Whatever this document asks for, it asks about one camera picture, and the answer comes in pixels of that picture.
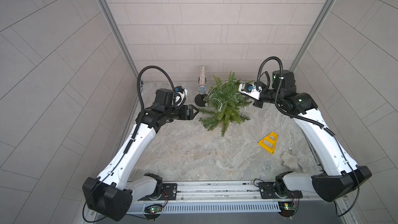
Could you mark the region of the clear string lights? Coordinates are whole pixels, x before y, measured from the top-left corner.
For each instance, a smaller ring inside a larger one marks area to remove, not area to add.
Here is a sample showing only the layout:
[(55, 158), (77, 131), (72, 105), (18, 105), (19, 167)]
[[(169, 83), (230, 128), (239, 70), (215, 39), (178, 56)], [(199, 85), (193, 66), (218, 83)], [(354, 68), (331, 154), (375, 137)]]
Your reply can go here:
[(239, 110), (251, 103), (251, 100), (238, 92), (239, 80), (216, 81), (216, 85), (211, 88), (207, 97), (207, 104), (219, 113), (227, 108)]

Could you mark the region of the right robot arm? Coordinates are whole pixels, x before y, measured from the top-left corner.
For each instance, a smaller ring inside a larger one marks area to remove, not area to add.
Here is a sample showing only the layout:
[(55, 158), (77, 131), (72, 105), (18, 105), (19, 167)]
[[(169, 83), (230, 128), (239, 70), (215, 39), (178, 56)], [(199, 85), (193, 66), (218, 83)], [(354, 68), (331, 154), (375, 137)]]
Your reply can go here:
[(271, 89), (261, 83), (259, 86), (243, 84), (239, 90), (253, 98), (256, 107), (262, 107), (263, 103), (277, 103), (283, 113), (293, 118), (320, 162), (322, 173), (279, 174), (275, 178), (276, 193), (284, 197), (292, 191), (307, 191), (317, 193), (323, 200), (332, 202), (356, 190), (372, 176), (370, 169), (359, 166), (334, 135), (328, 133), (328, 127), (313, 98), (308, 93), (296, 92), (294, 74), (285, 70), (283, 78), (279, 75), (279, 71), (273, 72)]

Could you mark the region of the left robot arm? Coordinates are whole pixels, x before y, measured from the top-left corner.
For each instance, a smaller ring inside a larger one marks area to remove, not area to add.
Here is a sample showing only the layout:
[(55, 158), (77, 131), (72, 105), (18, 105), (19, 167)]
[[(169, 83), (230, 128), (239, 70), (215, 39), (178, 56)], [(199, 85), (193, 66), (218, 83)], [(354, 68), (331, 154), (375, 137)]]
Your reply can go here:
[(167, 195), (162, 177), (146, 173), (140, 179), (128, 182), (130, 174), (146, 146), (166, 123), (174, 120), (192, 120), (198, 110), (186, 105), (187, 89), (158, 89), (155, 101), (142, 107), (131, 135), (126, 139), (110, 164), (96, 178), (88, 177), (83, 184), (84, 208), (104, 218), (120, 221), (133, 202), (142, 198), (157, 200)]

